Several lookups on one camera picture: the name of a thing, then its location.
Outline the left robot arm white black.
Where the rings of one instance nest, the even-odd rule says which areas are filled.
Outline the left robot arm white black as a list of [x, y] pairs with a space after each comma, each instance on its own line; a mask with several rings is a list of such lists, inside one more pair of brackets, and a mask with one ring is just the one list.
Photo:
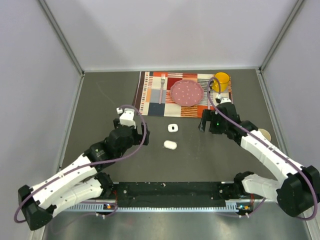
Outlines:
[[94, 143], [80, 156], [52, 177], [33, 186], [18, 189], [18, 212], [31, 231], [46, 226], [65, 209], [98, 197], [109, 198], [114, 191], [109, 175], [103, 173], [116, 162], [130, 158], [126, 151], [149, 143], [150, 132], [145, 120], [142, 133], [136, 122], [124, 114], [114, 121], [114, 130], [104, 140]]

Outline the white earbud case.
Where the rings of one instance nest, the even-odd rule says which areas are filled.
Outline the white earbud case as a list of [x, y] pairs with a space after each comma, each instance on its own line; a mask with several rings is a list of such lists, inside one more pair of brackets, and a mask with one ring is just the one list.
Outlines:
[[177, 143], [171, 140], [165, 140], [163, 146], [169, 150], [175, 150], [177, 148]]

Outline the white charging case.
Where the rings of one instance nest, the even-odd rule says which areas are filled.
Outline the white charging case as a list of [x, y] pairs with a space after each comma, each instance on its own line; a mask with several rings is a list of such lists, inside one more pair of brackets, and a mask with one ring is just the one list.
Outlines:
[[167, 126], [167, 129], [169, 133], [176, 133], [179, 130], [179, 127], [176, 123], [172, 123]]

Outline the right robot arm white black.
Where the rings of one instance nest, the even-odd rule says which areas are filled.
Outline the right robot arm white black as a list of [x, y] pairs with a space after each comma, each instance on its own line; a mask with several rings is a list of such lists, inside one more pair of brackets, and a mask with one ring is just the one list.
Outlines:
[[234, 178], [233, 192], [239, 198], [259, 195], [276, 204], [289, 216], [298, 217], [320, 202], [320, 173], [312, 165], [305, 167], [281, 152], [268, 141], [249, 120], [241, 120], [231, 102], [219, 104], [216, 109], [204, 109], [198, 126], [205, 131], [226, 135], [241, 148], [257, 158], [275, 177], [274, 180], [253, 172], [239, 173]]

